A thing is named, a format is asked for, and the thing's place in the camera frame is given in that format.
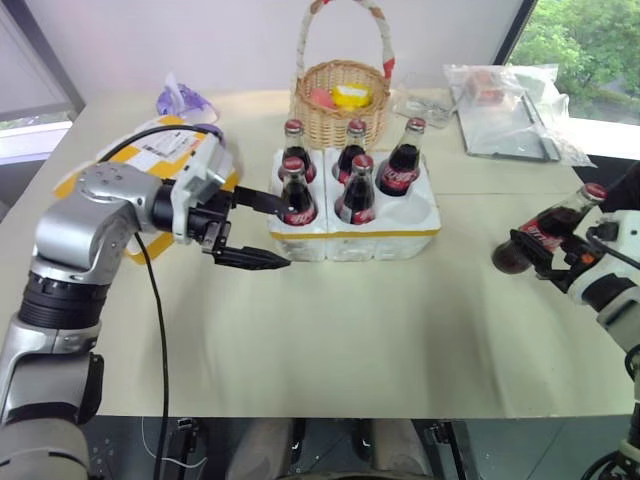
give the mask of red bottle label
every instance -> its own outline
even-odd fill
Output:
[[[349,172],[345,172],[343,170],[339,170],[338,181],[340,183],[342,183],[343,185],[346,185],[347,182],[349,181],[349,177],[350,176],[351,176],[351,174]]]
[[[352,225],[363,225],[376,218],[373,208],[354,212],[344,204],[342,198],[336,202],[336,215],[338,215],[338,218],[343,222],[351,223]]]
[[[373,208],[367,208],[366,210],[354,213],[351,223],[354,225],[362,225],[364,223],[369,223],[374,218],[375,214],[373,213]]]
[[[309,168],[304,172],[304,178],[307,183],[313,182],[313,179],[316,178],[316,166],[313,163],[309,165]]]
[[[548,235],[544,233],[542,230],[540,230],[540,227],[538,226],[538,220],[535,218],[525,223],[524,225],[522,225],[520,227],[520,231],[531,235],[533,238],[538,240],[544,246],[544,248],[546,248],[550,252],[553,252],[556,248],[558,248],[563,240],[562,238]]]
[[[308,225],[316,218],[316,207],[312,205],[307,211],[299,213],[285,213],[283,222],[294,227]]]
[[[399,172],[391,168],[391,165],[387,163],[382,171],[382,182],[392,190],[404,191],[409,188],[411,182],[418,178],[419,174],[420,170],[418,169]]]

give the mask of robotic arm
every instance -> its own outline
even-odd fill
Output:
[[[628,277],[640,269],[640,211],[604,214],[586,239],[566,237],[561,244],[568,269],[552,268],[553,254],[535,238],[511,230],[511,239],[535,267],[572,301],[598,312],[598,323],[626,352],[625,367],[634,381],[635,407],[629,434],[608,459],[600,480],[640,478],[640,287]]]
[[[264,192],[220,190],[231,157],[216,135],[207,135],[195,153],[175,182],[127,164],[93,165],[40,220],[22,304],[0,355],[0,478],[88,478],[88,449],[76,425],[100,405],[104,362],[91,350],[107,291],[135,233],[195,240],[222,265],[289,264],[265,250],[226,245],[227,216],[236,205],[269,214],[286,207]]]

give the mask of held bottle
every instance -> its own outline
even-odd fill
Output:
[[[518,230],[528,233],[553,252],[580,224],[589,211],[607,198],[607,191],[597,183],[587,183],[576,193],[543,210]],[[531,266],[518,247],[507,240],[491,255],[496,268],[504,273],[521,273]]]

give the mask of coca-cola bottle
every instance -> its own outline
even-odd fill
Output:
[[[304,147],[302,137],[304,135],[304,128],[302,122],[297,118],[290,118],[284,124],[284,152],[282,152],[282,161],[284,162],[289,157],[298,157],[304,162],[305,178],[307,183],[313,182],[316,178],[316,166],[311,162],[309,153]],[[284,169],[281,167],[278,171],[280,180],[284,179]]]
[[[335,203],[336,215],[343,222],[362,225],[375,218],[372,170],[373,160],[369,155],[358,155],[353,159],[347,187]]]
[[[360,119],[353,119],[347,127],[347,145],[342,149],[338,163],[332,168],[333,176],[346,184],[351,176],[351,163],[358,155],[364,153],[364,136],[367,133],[367,124]]]
[[[284,213],[281,219],[288,225],[301,227],[316,218],[318,211],[304,176],[304,162],[298,157],[285,158],[282,162],[284,186],[281,198],[292,211]]]
[[[411,182],[420,173],[420,143],[426,122],[422,118],[407,121],[400,143],[387,161],[380,165],[376,185],[382,193],[393,197],[407,194]]]
[[[528,233],[553,252],[573,233],[585,215],[606,198],[604,187],[587,183],[569,198],[540,212],[518,230]],[[511,240],[499,245],[493,251],[491,260],[504,273],[521,273],[531,266]]]

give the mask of white styrofoam tray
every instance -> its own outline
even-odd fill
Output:
[[[279,252],[291,260],[334,261],[402,260],[417,255],[440,231],[440,214],[436,205],[424,160],[420,175],[406,195],[391,197],[375,192],[376,218],[364,225],[343,222],[335,213],[335,201],[344,192],[344,185],[333,177],[331,169],[340,156],[340,149],[310,151],[317,175],[309,185],[318,216],[309,225],[295,227],[276,217],[269,219],[269,231]],[[373,180],[380,164],[389,152],[373,152]],[[280,195],[282,181],[278,169],[282,150],[273,157],[271,193]]]
[[[389,152],[372,152],[375,182],[378,169]],[[423,159],[420,175],[402,197],[385,195],[374,188],[375,219],[364,225],[345,223],[335,213],[335,202],[344,186],[331,173],[340,149],[324,153],[327,201],[327,258],[337,261],[400,260],[417,255],[440,230],[440,214]]]

